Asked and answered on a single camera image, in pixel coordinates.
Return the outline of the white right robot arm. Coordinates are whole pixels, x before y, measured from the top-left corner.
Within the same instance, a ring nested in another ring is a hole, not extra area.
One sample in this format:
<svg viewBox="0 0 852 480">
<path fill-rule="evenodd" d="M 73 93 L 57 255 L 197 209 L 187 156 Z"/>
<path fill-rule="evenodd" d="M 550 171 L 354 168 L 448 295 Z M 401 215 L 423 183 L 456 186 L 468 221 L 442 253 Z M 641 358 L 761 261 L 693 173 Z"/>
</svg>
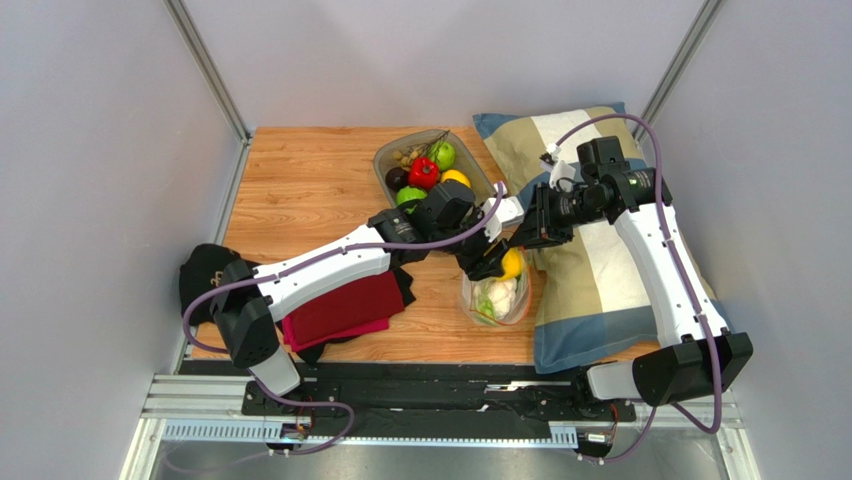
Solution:
<svg viewBox="0 0 852 480">
<path fill-rule="evenodd" d="M 547 184 L 537 185 L 513 246 L 549 248 L 571 241 L 577 227 L 607 221 L 624 242 L 650 300 L 658 350 L 632 361 L 586 370 L 598 400 L 642 400 L 649 406 L 722 399 L 754 353 L 715 308 L 690 262 L 662 166 L 634 168 L 619 140 L 596 138 L 569 164 L 553 144 L 542 155 Z"/>
</svg>

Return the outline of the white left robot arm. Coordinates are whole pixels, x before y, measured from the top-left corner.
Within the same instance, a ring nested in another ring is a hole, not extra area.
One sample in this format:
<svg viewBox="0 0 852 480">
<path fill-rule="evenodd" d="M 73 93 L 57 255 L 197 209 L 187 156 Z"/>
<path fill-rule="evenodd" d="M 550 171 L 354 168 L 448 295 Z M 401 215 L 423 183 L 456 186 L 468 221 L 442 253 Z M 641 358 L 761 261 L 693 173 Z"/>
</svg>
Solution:
<svg viewBox="0 0 852 480">
<path fill-rule="evenodd" d="M 239 260 L 226 266 L 222 284 L 205 297 L 232 364 L 252 374 L 263 392 L 283 397 L 302 379 L 275 324 L 297 308 L 432 251 L 453 255 L 471 280 L 501 275 L 508 246 L 500 236 L 520 223 L 524 211 L 503 183 L 496 186 L 497 193 L 477 205 L 470 188 L 441 183 L 308 253 L 275 264 L 250 267 Z"/>
</svg>

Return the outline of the clear orange-zip plastic bag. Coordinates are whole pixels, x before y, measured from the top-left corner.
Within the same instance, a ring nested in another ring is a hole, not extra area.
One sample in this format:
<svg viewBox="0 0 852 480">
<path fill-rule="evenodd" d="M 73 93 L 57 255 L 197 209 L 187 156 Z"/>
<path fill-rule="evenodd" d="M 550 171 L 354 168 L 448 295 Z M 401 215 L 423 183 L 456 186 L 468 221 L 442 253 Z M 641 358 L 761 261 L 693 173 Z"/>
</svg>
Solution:
<svg viewBox="0 0 852 480">
<path fill-rule="evenodd" d="M 514 325 L 528 313 L 532 297 L 529 265 L 522 249 L 513 248 L 504 257 L 503 267 L 515 276 L 470 281 L 462 277 L 460 308 L 472 321 L 486 326 Z"/>
</svg>

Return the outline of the white toy cauliflower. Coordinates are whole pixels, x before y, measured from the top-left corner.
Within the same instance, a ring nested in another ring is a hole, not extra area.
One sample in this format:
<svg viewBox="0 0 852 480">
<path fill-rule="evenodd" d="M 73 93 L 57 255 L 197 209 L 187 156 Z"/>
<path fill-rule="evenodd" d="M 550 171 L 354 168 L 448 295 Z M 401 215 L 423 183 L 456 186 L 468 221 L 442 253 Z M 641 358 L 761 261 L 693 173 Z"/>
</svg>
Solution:
<svg viewBox="0 0 852 480">
<path fill-rule="evenodd" d="M 495 319 L 502 320 L 509 313 L 511 308 L 513 307 L 516 297 L 517 297 L 517 285 L 518 282 L 516 279 L 511 279 L 509 281 L 497 281 L 497 280 L 489 280 L 485 283 L 485 289 L 489 298 L 491 299 L 494 310 L 495 310 Z"/>
</svg>

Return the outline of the toy lettuce head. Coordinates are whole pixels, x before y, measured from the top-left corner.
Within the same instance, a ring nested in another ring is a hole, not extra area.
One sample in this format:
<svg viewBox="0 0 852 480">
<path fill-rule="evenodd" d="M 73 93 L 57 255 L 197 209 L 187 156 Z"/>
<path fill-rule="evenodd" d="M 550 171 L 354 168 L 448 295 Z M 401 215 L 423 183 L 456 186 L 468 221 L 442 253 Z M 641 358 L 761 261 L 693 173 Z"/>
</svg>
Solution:
<svg viewBox="0 0 852 480">
<path fill-rule="evenodd" d="M 471 287 L 468 313 L 473 321 L 478 324 L 486 326 L 497 325 L 494 317 L 494 306 L 487 294 L 484 283 L 477 282 Z"/>
</svg>

